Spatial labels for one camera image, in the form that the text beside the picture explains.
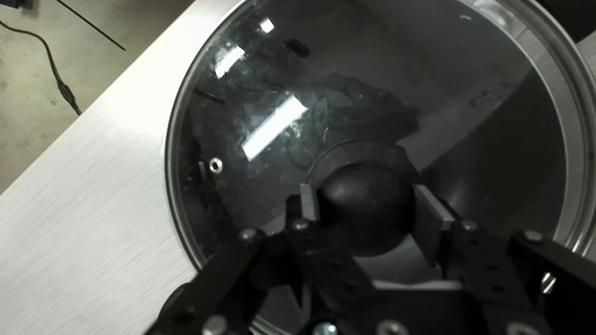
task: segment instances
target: bolt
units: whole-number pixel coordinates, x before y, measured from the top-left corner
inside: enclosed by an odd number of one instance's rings
[[[202,335],[224,335],[226,320],[221,315],[211,315],[202,326]]]
[[[213,175],[221,175],[223,162],[219,158],[210,158],[208,160],[208,171],[211,171]]]
[[[243,242],[252,242],[258,237],[256,229],[241,229],[239,231],[239,240]]]
[[[476,231],[478,229],[478,225],[474,222],[461,222],[461,225],[463,225],[463,231]]]
[[[338,328],[331,322],[319,322],[312,328],[312,335],[338,335]]]
[[[543,237],[537,231],[522,231],[522,238],[532,244],[539,244],[543,240]]]
[[[396,320],[383,320],[375,326],[375,335],[407,335],[407,328]]]
[[[305,229],[308,229],[308,222],[297,220],[297,222],[291,224],[291,229],[293,231],[305,231]]]
[[[539,332],[522,322],[509,322],[506,324],[506,335],[539,335]]]

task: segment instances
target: glass lid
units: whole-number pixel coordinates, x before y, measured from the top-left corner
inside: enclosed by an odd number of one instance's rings
[[[390,184],[400,155],[480,227],[584,248],[593,95],[573,52],[524,2],[243,2],[197,54],[169,125],[167,190],[187,253],[198,266],[241,227],[278,231],[301,183],[342,199],[332,175],[353,164]],[[392,220],[336,240],[373,279],[437,278]],[[291,332],[293,313],[273,292],[258,328]]]

